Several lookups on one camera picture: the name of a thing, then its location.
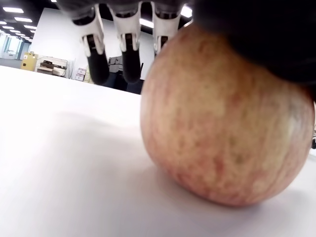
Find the table surface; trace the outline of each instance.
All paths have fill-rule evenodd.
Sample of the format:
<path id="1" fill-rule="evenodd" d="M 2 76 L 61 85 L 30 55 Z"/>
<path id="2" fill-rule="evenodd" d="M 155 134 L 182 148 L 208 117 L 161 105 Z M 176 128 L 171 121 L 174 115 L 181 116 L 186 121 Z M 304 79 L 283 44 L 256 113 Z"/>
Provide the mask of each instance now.
<path id="1" fill-rule="evenodd" d="M 316 236 L 316 158 L 269 201 L 218 206 L 150 161 L 139 95 L 0 73 L 1 237 Z"/>

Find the white wall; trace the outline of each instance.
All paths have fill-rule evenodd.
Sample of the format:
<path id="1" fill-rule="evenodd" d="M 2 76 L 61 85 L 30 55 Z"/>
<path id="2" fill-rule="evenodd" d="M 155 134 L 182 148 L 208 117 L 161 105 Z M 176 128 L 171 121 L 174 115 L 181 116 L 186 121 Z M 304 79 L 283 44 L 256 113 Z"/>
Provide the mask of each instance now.
<path id="1" fill-rule="evenodd" d="M 107 57 L 121 56 L 114 23 L 104 19 L 102 21 Z M 142 32 L 140 42 L 140 58 L 144 63 L 142 79 L 145 79 L 150 65 L 154 61 L 153 37 Z M 88 65 L 77 28 L 70 19 L 56 9 L 44 9 L 34 35 L 31 51 L 39 55 L 74 62 L 72 78 L 76 76 L 78 68 L 86 68 Z"/>

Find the ceiling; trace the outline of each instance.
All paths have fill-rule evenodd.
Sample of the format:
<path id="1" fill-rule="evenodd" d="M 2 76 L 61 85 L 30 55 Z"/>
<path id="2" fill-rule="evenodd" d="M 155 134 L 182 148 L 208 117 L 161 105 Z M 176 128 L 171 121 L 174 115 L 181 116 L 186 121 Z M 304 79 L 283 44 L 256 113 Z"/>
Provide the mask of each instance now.
<path id="1" fill-rule="evenodd" d="M 5 12 L 3 10 L 3 7 L 16 7 L 23 9 L 24 13 L 12 13 L 12 12 Z M 14 20 L 15 17 L 24 17 L 24 18 L 30 18 L 32 19 L 32 23 L 26 23 L 26 22 L 15 22 L 15 23 L 9 23 L 7 22 L 7 26 L 14 27 L 15 30 L 18 30 L 21 32 L 21 34 L 25 34 L 25 36 L 33 38 L 34 34 L 31 33 L 29 29 L 26 29 L 24 25 L 30 25 L 30 26 L 37 26 L 40 16 L 43 12 L 43 9 L 47 8 L 54 8 L 57 9 L 57 6 L 55 3 L 51 2 L 51 0 L 0 0 L 0 21 L 7 21 L 7 20 Z M 112 16 L 110 14 L 109 9 L 106 5 L 102 4 L 100 5 L 100 13 L 101 17 L 103 19 L 107 20 L 113 20 Z M 146 2 L 143 3 L 142 6 L 142 18 L 146 20 L 152 19 L 152 8 L 151 4 Z M 191 19 L 186 17 L 181 17 L 180 20 L 180 26 L 184 26 L 186 23 L 188 23 Z M 9 33 L 11 35 L 15 35 L 15 33 L 10 32 L 10 30 L 3 29 L 2 26 L 0 26 L 0 29 L 3 30 L 6 33 Z M 153 30 L 149 27 L 142 26 L 142 31 L 152 34 Z"/>

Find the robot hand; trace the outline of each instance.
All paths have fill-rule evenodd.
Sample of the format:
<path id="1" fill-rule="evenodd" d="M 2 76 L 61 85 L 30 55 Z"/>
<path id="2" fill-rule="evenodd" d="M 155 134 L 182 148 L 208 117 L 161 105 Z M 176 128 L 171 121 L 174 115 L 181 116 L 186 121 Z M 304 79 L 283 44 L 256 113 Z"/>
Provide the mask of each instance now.
<path id="1" fill-rule="evenodd" d="M 99 3 L 107 4 L 113 16 L 122 51 L 125 80 L 128 83 L 135 83 L 140 79 L 139 37 L 142 2 L 139 0 L 58 0 L 57 3 L 80 29 L 91 77 L 96 84 L 104 84 L 109 75 Z M 155 55 L 177 33 L 184 4 L 185 0 L 152 2 Z"/>
<path id="2" fill-rule="evenodd" d="M 109 69 L 99 3 L 107 4 L 113 15 L 124 77 L 136 82 L 140 78 L 139 0 L 58 0 L 61 10 L 81 29 L 92 79 L 103 84 Z M 195 23 L 226 34 L 237 52 L 285 80 L 306 85 L 316 99 L 316 1 L 155 0 L 155 54 L 177 33 L 185 3 L 194 6 Z"/>

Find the apple skin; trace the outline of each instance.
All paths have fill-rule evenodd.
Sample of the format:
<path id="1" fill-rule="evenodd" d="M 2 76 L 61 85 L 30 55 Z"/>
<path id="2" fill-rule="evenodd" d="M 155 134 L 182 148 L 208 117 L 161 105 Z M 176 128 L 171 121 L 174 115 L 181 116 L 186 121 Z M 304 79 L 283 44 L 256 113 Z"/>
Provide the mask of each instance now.
<path id="1" fill-rule="evenodd" d="M 308 157 L 314 122 L 306 90 L 194 24 L 165 46 L 142 93 L 152 160 L 185 189 L 228 206 L 288 187 Z"/>

